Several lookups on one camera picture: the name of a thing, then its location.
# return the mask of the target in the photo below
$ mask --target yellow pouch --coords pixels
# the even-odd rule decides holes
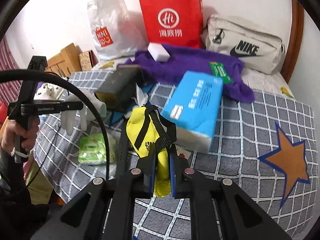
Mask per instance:
[[[177,140],[175,124],[162,117],[156,106],[149,105],[132,111],[126,130],[128,138],[140,158],[148,156],[150,143],[156,143],[158,163],[154,194],[157,197],[168,195],[171,188],[166,147]]]

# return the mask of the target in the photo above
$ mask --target checkered bedsheet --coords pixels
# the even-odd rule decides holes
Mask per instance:
[[[70,82],[79,88],[94,91],[109,73],[102,70],[74,73]],[[149,101],[161,110],[174,90],[174,86],[158,83],[151,91]],[[307,226],[317,204],[318,151],[313,111],[307,105],[279,95],[255,91],[255,98],[253,103],[246,104],[223,97],[210,152],[193,152],[189,164],[211,179],[232,179],[291,237],[295,237]],[[292,142],[306,140],[310,178],[310,184],[297,183],[281,209],[284,174],[257,160],[257,157],[278,148],[276,122]],[[59,124],[60,115],[56,114],[50,115],[41,126],[35,158],[40,165],[53,141],[42,172],[58,195],[67,202],[95,177],[105,177],[105,167],[82,165],[74,157],[81,136],[87,136],[93,126],[98,126],[97,123],[90,123],[87,131],[82,133],[77,119],[73,134],[68,136],[60,130],[55,141]],[[115,127],[108,127],[108,131],[117,137],[120,127],[118,123]],[[138,157],[135,152],[129,153],[129,166],[133,168]],[[114,171],[115,167],[111,165],[111,177]],[[175,200],[170,196],[137,199],[133,226],[133,235],[139,240],[190,239],[189,201]]]

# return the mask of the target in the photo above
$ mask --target white wall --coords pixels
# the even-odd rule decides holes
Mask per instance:
[[[289,87],[298,101],[312,106],[316,134],[320,135],[320,31],[304,13],[301,48]]]
[[[32,55],[50,58],[71,42],[82,51],[94,50],[87,17],[88,1],[30,0],[7,32],[7,38],[14,40],[9,44],[19,66],[27,66]],[[125,2],[145,35],[139,0]],[[203,0],[203,5],[205,20],[213,12],[242,16],[268,28],[288,44],[291,0]]]

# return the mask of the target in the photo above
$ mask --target metal screw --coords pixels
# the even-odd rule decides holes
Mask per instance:
[[[222,183],[226,186],[230,186],[232,184],[232,180],[231,179],[223,179]]]
[[[93,180],[93,184],[94,184],[94,185],[100,185],[102,182],[103,182],[103,179],[102,179],[102,178],[95,178],[95,179]]]
[[[195,170],[193,168],[186,168],[184,172],[188,175],[192,175],[195,173]]]
[[[141,170],[140,170],[139,168],[134,168],[134,169],[131,170],[131,173],[132,173],[133,175],[138,175],[138,174],[141,173]]]

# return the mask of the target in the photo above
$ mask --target star pattern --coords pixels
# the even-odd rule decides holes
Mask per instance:
[[[305,140],[291,143],[276,123],[279,148],[258,159],[284,174],[284,191],[280,208],[284,205],[297,182],[310,183],[305,160]]]

